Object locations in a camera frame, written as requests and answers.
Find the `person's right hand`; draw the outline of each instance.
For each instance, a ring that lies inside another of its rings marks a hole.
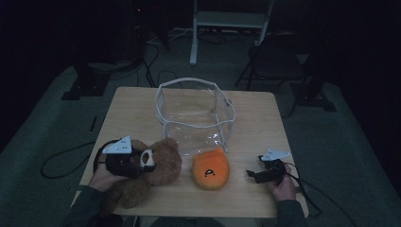
[[[287,173],[290,173],[291,168],[288,165],[285,166]],[[266,183],[266,186],[276,201],[295,200],[295,184],[287,174],[279,185],[269,182]]]

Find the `orange stuffed toy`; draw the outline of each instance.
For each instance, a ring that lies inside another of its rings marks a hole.
[[[222,148],[208,150],[193,156],[192,178],[205,190],[216,190],[227,184],[230,165]]]

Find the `brown teddy bear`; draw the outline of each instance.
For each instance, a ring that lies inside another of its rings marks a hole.
[[[153,150],[152,161],[156,167],[152,172],[143,173],[136,179],[118,182],[109,189],[103,200],[101,217],[111,214],[118,204],[125,209],[138,205],[149,195],[152,186],[172,183],[181,173],[182,158],[174,139],[167,138],[150,147],[139,140],[131,140],[131,145],[138,150]],[[140,166],[141,160],[135,157],[131,158],[131,162]]]

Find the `person's left hand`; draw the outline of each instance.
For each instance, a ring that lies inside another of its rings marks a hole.
[[[109,190],[109,188],[111,188],[115,183],[125,179],[128,178],[113,175],[111,172],[109,172],[109,170],[106,169],[105,164],[99,164],[94,176],[88,183],[88,186],[98,191],[105,192]]]

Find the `chair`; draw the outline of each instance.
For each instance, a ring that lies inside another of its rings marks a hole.
[[[303,96],[307,79],[297,55],[320,53],[320,48],[315,44],[318,44],[316,38],[305,34],[286,32],[267,35],[259,46],[250,48],[248,53],[250,61],[235,85],[245,79],[248,81],[247,90],[249,91],[252,81],[257,79],[278,80],[280,82],[276,88],[288,80],[300,81],[301,85],[295,92],[295,100],[289,113],[282,114],[282,117],[291,116]],[[250,67],[250,74],[245,77]]]

